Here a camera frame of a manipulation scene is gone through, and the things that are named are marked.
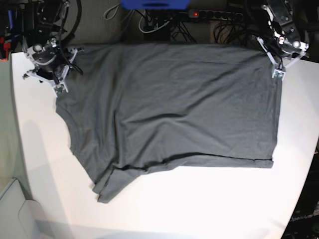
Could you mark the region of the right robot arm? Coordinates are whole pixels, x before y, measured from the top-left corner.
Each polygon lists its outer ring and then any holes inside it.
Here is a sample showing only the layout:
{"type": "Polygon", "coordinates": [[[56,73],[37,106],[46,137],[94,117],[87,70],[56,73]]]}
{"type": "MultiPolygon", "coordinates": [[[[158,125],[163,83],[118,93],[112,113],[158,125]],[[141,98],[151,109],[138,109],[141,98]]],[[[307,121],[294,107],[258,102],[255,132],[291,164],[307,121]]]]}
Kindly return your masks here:
{"type": "Polygon", "coordinates": [[[82,3],[76,1],[77,15],[72,29],[64,29],[70,1],[39,0],[28,3],[22,11],[21,47],[25,57],[34,65],[25,76],[41,82],[60,85],[69,70],[82,74],[73,62],[78,49],[68,47],[75,37],[81,17],[82,3]]]}

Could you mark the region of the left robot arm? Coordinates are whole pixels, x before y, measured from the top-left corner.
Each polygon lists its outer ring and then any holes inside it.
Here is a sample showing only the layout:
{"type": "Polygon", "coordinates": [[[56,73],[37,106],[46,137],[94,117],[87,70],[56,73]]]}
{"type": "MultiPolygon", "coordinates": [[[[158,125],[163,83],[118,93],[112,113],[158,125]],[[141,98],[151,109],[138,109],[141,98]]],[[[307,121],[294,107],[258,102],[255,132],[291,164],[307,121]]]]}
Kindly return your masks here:
{"type": "Polygon", "coordinates": [[[257,27],[257,41],[275,68],[283,70],[306,56],[309,44],[294,22],[289,0],[245,0],[243,4],[257,27]]]}

